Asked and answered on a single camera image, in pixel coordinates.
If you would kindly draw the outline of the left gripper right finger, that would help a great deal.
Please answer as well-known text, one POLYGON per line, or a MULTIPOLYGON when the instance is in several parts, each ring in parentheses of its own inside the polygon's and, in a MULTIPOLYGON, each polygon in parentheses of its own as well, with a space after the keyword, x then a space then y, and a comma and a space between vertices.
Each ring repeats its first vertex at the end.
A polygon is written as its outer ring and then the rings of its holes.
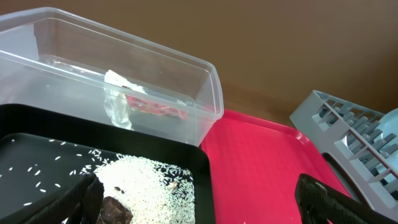
POLYGON ((302 224, 397 224, 308 174, 300 174, 295 200, 302 224))

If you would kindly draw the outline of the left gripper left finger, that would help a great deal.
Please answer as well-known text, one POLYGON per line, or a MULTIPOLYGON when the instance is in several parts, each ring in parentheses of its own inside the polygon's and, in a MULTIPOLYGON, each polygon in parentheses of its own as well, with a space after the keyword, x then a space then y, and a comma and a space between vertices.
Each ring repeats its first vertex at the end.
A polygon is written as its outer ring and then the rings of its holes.
POLYGON ((104 198, 104 186, 94 174, 85 174, 61 197, 29 217, 28 224, 96 223, 104 198))

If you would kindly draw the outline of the brown food chunk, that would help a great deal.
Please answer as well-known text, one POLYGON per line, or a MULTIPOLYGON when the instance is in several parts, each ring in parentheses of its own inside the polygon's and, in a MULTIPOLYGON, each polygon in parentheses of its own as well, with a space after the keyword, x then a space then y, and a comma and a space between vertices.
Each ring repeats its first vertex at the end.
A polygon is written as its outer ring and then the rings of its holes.
POLYGON ((103 199, 96 224, 130 224, 132 213, 118 200, 107 196, 103 199))

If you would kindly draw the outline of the rice pile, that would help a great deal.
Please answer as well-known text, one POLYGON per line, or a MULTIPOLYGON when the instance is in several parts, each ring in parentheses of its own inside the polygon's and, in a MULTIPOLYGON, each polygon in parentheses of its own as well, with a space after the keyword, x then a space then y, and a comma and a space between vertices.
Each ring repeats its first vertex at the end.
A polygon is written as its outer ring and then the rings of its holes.
POLYGON ((132 215, 129 223, 195 223, 195 188, 190 170, 145 157, 37 138, 1 141, 1 217, 66 189, 85 174, 104 185, 114 202, 132 215))

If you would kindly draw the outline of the light blue plate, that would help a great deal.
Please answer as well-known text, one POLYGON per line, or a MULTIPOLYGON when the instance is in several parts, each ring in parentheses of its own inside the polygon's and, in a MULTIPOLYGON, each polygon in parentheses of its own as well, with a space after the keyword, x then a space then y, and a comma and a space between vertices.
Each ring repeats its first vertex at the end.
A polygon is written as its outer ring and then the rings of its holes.
POLYGON ((386 142, 379 152, 385 157, 388 164, 397 170, 397 151, 392 152, 393 145, 397 144, 397 109, 385 114, 380 119, 377 129, 380 129, 382 133, 376 140, 383 139, 386 142))

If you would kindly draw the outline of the white tissue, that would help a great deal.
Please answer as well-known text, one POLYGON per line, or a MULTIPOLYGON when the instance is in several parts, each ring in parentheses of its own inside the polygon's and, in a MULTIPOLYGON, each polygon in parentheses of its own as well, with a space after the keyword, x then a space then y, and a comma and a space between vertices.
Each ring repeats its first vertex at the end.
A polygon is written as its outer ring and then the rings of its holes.
MULTIPOLYGON (((142 86, 131 83, 126 78, 120 76, 112 70, 108 70, 105 73, 104 81, 108 84, 146 94, 142 86)), ((133 131, 134 129, 132 128, 132 123, 129 119, 131 107, 127 103, 126 95, 124 93, 107 88, 104 89, 104 92, 106 93, 104 100, 104 110, 110 118, 112 124, 118 128, 133 131)))

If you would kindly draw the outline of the red snack wrapper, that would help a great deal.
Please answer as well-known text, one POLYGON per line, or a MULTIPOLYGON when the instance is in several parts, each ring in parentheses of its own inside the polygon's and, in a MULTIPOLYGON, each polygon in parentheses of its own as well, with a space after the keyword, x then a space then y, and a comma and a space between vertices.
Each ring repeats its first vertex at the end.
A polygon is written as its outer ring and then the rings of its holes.
POLYGON ((142 113, 149 113, 157 116, 171 115, 181 119, 187 118, 187 113, 185 111, 177 110, 169 106, 160 105, 158 103, 142 100, 129 95, 126 95, 126 99, 133 110, 137 110, 142 113))

